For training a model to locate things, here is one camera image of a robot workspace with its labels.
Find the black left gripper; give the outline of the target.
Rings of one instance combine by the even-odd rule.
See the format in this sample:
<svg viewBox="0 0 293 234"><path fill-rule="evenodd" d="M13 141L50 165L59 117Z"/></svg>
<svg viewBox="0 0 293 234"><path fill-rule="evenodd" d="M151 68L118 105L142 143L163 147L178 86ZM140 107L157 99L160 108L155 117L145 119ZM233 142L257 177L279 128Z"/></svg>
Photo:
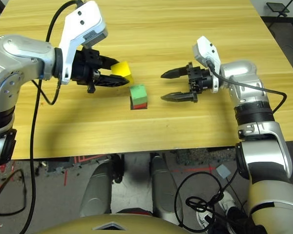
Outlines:
<svg viewBox="0 0 293 234"><path fill-rule="evenodd" d="M118 60L101 56L99 51L83 48L77 50L71 72L71 80L78 85L86 85L88 93L95 92L95 86L119 87L129 83L129 80L119 75L99 75L93 78L93 71L100 68L111 70L111 67L119 63Z"/></svg>

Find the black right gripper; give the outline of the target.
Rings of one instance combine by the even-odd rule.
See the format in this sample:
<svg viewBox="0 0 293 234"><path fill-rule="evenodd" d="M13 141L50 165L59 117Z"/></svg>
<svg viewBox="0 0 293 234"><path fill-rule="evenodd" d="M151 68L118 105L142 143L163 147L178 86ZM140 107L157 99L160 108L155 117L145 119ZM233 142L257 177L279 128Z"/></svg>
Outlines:
<svg viewBox="0 0 293 234"><path fill-rule="evenodd" d="M161 99L169 102L198 102L198 95L213 87L213 78L208 69L193 67L189 62L186 67L174 68L164 72L161 78L174 79L188 75L189 92L175 92L161 96Z"/></svg>

